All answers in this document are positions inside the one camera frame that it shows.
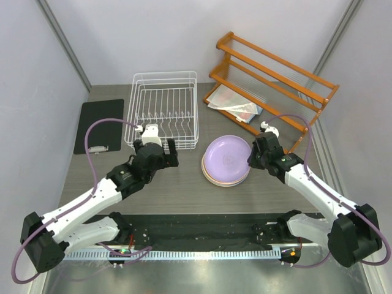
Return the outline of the purple plate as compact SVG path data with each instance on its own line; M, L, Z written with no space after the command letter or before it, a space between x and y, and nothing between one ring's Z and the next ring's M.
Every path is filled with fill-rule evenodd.
M204 166L216 181L236 182L249 173L250 166L247 160L250 154L251 147L244 139L235 135L224 135L207 147Z

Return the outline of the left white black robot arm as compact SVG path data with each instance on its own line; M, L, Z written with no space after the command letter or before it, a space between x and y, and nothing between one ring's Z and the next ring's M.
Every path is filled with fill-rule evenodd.
M136 140L135 154L115 166L89 191L43 216L36 212L28 214L23 220L20 242L35 270L45 273L60 264L67 254L95 243L126 243L132 227L120 213L110 213L90 224L86 221L142 190L157 171L177 167L175 140L169 138L167 146L165 149L158 137Z

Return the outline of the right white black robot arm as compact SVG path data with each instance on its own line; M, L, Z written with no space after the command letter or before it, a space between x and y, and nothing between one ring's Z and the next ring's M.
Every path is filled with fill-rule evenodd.
M292 210L278 220L276 233L285 242L304 238L328 249L340 265L348 268L382 248L377 213L370 205L357 205L320 180L299 156L284 153L272 132L258 134L248 158L250 167L299 192L325 218L313 219Z

